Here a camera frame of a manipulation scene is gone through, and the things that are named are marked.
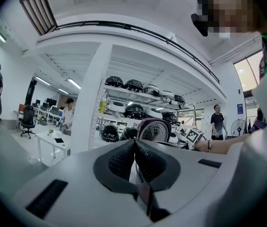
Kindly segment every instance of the gray floor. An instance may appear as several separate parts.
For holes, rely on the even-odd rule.
[[[0,125],[0,193],[12,197],[25,183],[47,168],[31,157]]]
[[[59,131],[58,127],[54,125],[40,125],[36,124],[36,127],[32,129],[33,133],[42,133],[48,132],[49,130]],[[9,130],[10,134],[13,138],[23,147],[24,150],[28,152],[28,154],[36,159],[39,159],[38,149],[37,149],[37,138],[35,135],[31,135],[31,139],[29,139],[28,135],[25,134],[22,137],[22,130]],[[41,152],[42,152],[42,160],[43,163],[47,166],[53,166],[62,160],[63,152],[60,149],[55,149],[56,158],[53,158],[53,150],[51,145],[47,144],[44,141],[41,141]]]

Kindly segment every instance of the blue sign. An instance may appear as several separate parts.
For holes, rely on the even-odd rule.
[[[238,114],[243,114],[244,113],[243,112],[243,104],[238,104],[237,107],[238,107]]]

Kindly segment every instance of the shelving unit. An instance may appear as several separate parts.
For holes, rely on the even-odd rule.
[[[93,114],[93,120],[92,120],[92,131],[89,136],[89,148],[97,148],[101,147],[107,144],[107,142],[101,141],[101,137],[99,136],[99,133],[95,133],[96,124],[98,122],[99,118],[112,120],[116,122],[126,122],[128,127],[133,127],[134,123],[140,124],[141,120],[136,119],[129,119],[129,118],[122,118],[117,117],[115,115],[110,114],[104,114],[99,113],[99,106],[100,101],[102,97],[107,95],[107,99],[110,101],[117,101],[124,104],[128,104],[129,102],[133,102],[136,104],[140,104],[144,108],[163,108],[165,111],[172,111],[178,116],[178,111],[183,110],[193,110],[193,105],[185,105],[183,109],[180,109],[177,102],[172,101],[171,104],[169,103],[170,100],[162,100],[161,98],[153,95],[149,95],[142,92],[135,92],[128,89],[120,88],[120,87],[112,87],[105,85],[106,79],[103,78],[99,91],[98,91],[98,97],[97,102],[95,105],[95,110]]]
[[[149,95],[142,92],[130,91],[128,89],[120,87],[112,87],[104,85],[104,89],[107,92],[107,95],[110,99],[123,102],[134,102],[140,104],[143,107],[154,107],[154,108],[165,108],[173,111],[179,110],[178,103],[172,101],[172,104],[169,103],[169,100],[162,100],[157,96]],[[192,105],[185,105],[185,109],[193,109]]]

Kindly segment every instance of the white shelf board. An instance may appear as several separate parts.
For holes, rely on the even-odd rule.
[[[137,124],[141,123],[141,120],[116,117],[114,115],[104,114],[104,113],[98,113],[98,117],[101,117],[101,118],[104,118],[104,119],[108,119],[108,120],[119,121],[119,122],[128,122],[131,125],[133,125],[134,123],[137,123]]]
[[[128,89],[120,87],[112,87],[104,85],[110,99],[120,100],[125,102],[135,102],[145,107],[154,107],[154,108],[166,108],[170,110],[179,110],[178,103],[172,101],[172,104],[169,104],[168,100],[162,101],[159,97],[149,95],[141,92],[134,92]],[[186,109],[192,109],[190,105],[185,105]]]

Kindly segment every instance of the pedestal fan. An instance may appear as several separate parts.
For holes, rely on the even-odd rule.
[[[237,119],[232,123],[231,126],[231,135],[240,136],[243,135],[246,122],[243,119]]]

